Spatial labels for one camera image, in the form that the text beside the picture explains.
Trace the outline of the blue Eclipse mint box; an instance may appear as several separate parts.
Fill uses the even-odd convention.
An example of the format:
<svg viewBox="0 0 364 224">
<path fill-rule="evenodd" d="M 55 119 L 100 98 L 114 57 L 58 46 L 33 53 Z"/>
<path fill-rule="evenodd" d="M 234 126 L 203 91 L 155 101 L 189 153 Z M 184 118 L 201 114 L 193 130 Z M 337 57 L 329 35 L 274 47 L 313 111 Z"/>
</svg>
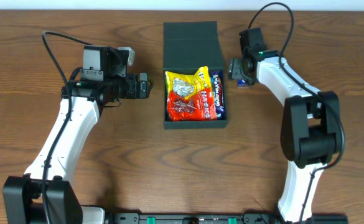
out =
<svg viewBox="0 0 364 224">
<path fill-rule="evenodd" d="M 250 84 L 246 80 L 237 80 L 238 88 L 248 88 Z"/>
</svg>

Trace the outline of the purple Dairy Milk bar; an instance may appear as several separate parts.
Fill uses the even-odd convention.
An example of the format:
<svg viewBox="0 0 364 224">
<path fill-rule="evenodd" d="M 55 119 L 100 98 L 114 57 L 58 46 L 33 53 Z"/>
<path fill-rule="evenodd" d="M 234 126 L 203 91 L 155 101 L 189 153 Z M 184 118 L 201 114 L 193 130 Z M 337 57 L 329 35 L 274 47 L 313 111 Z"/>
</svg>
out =
<svg viewBox="0 0 364 224">
<path fill-rule="evenodd" d="M 225 114 L 225 106 L 223 102 L 223 72 L 215 71 L 210 74 L 213 98 L 215 104 L 215 110 L 217 114 L 217 119 L 223 119 Z"/>
</svg>

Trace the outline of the yellow snack bag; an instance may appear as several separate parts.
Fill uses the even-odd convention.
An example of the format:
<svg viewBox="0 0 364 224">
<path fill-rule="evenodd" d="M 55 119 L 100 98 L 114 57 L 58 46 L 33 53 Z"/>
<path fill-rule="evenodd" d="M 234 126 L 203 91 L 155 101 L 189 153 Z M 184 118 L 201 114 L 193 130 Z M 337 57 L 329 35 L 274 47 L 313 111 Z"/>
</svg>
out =
<svg viewBox="0 0 364 224">
<path fill-rule="evenodd" d="M 199 91 L 206 88 L 212 88 L 209 69 L 207 66 L 200 67 L 193 75 L 166 71 L 165 76 L 167 96 L 169 96 L 173 91 L 176 95 L 188 100 Z"/>
</svg>

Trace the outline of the dark green box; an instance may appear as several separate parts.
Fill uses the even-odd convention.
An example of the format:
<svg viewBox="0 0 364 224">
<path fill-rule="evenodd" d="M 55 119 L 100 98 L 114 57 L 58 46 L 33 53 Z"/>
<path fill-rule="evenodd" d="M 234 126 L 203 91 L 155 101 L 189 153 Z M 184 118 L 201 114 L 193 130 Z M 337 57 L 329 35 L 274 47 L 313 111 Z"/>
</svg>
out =
<svg viewBox="0 0 364 224">
<path fill-rule="evenodd" d="M 217 23 L 165 22 L 162 71 L 194 74 L 207 66 L 210 72 L 220 71 L 223 102 L 226 105 L 226 72 L 218 39 Z"/>
</svg>

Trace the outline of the red Haribo candy bag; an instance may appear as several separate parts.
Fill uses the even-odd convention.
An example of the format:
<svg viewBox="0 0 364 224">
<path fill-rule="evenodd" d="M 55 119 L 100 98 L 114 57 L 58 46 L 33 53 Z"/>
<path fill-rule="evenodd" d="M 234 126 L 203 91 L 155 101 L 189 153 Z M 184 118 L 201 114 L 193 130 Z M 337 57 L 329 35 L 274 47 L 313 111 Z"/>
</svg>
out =
<svg viewBox="0 0 364 224">
<path fill-rule="evenodd" d="M 200 90 L 188 100 L 171 91 L 167 99 L 167 112 L 172 121 L 216 120 L 213 91 L 210 88 Z"/>
</svg>

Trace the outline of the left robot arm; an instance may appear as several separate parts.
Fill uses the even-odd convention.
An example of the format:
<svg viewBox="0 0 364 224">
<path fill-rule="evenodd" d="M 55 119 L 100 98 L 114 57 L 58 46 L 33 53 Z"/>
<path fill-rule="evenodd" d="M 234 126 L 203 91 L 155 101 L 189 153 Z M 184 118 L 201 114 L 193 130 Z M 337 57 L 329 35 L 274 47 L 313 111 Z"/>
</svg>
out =
<svg viewBox="0 0 364 224">
<path fill-rule="evenodd" d="M 72 188 L 85 141 L 103 109 L 121 99 L 149 96 L 146 73 L 128 74 L 130 47 L 86 45 L 83 65 L 62 88 L 56 122 L 39 155 L 21 177 L 7 178 L 2 193 L 9 223 L 111 223 L 101 207 L 82 205 Z"/>
</svg>

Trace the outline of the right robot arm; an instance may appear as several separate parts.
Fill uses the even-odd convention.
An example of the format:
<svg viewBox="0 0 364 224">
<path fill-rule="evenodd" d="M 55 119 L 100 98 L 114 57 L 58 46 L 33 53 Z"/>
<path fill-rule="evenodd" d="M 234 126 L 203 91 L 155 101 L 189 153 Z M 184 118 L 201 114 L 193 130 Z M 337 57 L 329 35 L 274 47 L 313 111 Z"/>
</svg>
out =
<svg viewBox="0 0 364 224">
<path fill-rule="evenodd" d="M 345 137 L 338 96 L 303 80 L 277 50 L 269 50 L 261 29 L 239 34 L 241 58 L 230 61 L 228 77 L 266 86 L 283 106 L 281 148 L 288 165 L 277 214 L 270 223 L 347 223 L 344 215 L 314 215 L 312 201 L 323 171 L 336 165 Z"/>
</svg>

